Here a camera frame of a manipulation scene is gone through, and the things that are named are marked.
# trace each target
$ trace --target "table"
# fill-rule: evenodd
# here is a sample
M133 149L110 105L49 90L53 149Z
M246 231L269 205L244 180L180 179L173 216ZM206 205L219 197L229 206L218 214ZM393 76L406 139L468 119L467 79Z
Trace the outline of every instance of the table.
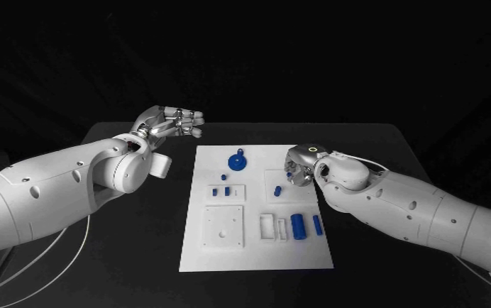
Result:
M131 126L98 123L84 143L111 138ZM321 197L333 270L179 272L196 146L301 143L318 143L429 181L389 124L208 123L202 139L167 139L156 150L173 159L167 178L149 177L134 193L102 206L91 216L87 245L72 267L15 307L490 307L491 287L449 254L386 236L334 211ZM79 248L85 225L84 219L69 227L48 255L2 288L0 304L28 296L59 274ZM19 247L3 278L55 237Z

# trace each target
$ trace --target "white peg board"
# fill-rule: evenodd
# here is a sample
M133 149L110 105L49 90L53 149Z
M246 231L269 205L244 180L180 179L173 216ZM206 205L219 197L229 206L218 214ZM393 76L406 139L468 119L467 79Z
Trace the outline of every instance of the white peg board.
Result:
M334 267L326 231L318 236L313 222L314 215L323 222L314 185L297 187L287 181L284 159L294 146L197 146L180 272ZM233 171L228 159L239 148L248 165ZM284 197L269 193L277 185ZM223 195L225 187L233 196ZM213 188L221 196L213 196ZM261 239L262 214L274 216L274 241ZM304 216L307 239L301 241L294 239L293 214Z

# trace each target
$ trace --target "black background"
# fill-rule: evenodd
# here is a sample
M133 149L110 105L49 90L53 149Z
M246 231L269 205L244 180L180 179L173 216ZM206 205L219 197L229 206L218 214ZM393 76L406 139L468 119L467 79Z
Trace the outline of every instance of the black background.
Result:
M490 48L490 0L2 0L2 148L68 148L156 104L392 123L435 184L491 206Z

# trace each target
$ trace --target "wire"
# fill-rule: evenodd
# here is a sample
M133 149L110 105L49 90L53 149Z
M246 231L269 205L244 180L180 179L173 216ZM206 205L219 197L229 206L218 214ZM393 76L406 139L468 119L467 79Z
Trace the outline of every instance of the wire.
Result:
M367 159L354 157L353 155L347 155L347 154L344 154L344 153L341 153L341 152L337 152L337 151L334 151L334 153L337 153L339 155L343 155L344 157L349 157L349 158L353 158L353 159L359 159L359 160L362 160L362 161L366 161L366 162L369 162L369 163L377 165L379 167L382 167L386 171L389 170L385 166L382 166L382 164L377 164L377 163L375 163L373 161L367 160Z
M65 271L69 269L69 266L72 265L72 263L75 262L75 259L77 259L77 257L79 257L79 252L82 251L82 248L84 248L84 245L85 245L85 241L87 241L87 235L89 234L89 226L91 226L91 215L89 216L87 216L87 230L85 230L85 236L84 236L84 241L82 241L82 244L81 244L81 246L79 246L79 250L77 251L77 254L75 254L75 257L74 257L74 259L72 259L72 262L66 265L66 268L64 269L64 271L58 274L58 276L53 278L53 280L33 293L33 294L30 294L29 296L26 296L23 299L20 299L19 301L16 301L16 302L13 302L13 303L10 303L10 304L7 304L6 306L2 306L0 308L6 308L6 307L10 307L10 306L13 306L15 304L17 304L17 303L20 303L23 300L26 300L26 299L29 299L32 296L35 296L43 289L46 289L46 287L53 283L53 281L56 281L58 280L58 278L64 275L64 273L65 273Z
M457 257L457 255L454 255L454 257L458 259L458 261L464 264L464 266L471 270L471 272L474 273L475 276L478 276L478 278L481 278L481 280L491 285L491 282L475 272L475 270L464 263L462 259L460 259L460 257Z
M49 252L49 249L52 248L52 246L56 244L58 240L61 239L65 231L68 228L64 228L64 231L61 232L61 234L58 235L56 239L53 240L53 243L49 245L49 247L46 247L46 250L43 251L43 253L33 259L33 261L17 271L17 273L15 275L12 275L7 280L5 280L3 282L0 282L0 287L9 283L28 269L29 267L39 261L39 259L46 255L46 252Z

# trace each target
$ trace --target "robotic hand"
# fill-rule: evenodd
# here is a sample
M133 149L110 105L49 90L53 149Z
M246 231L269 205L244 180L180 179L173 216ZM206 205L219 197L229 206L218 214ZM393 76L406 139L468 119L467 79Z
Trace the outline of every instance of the robotic hand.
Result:
M0 172L0 250L61 231L149 174L164 178L172 159L153 153L169 136L202 136L203 113L153 106L130 133L30 158Z
M389 236L447 251L491 271L491 210L435 186L385 170L373 171L320 145L288 150L284 170L291 183L317 181L334 210L350 213Z

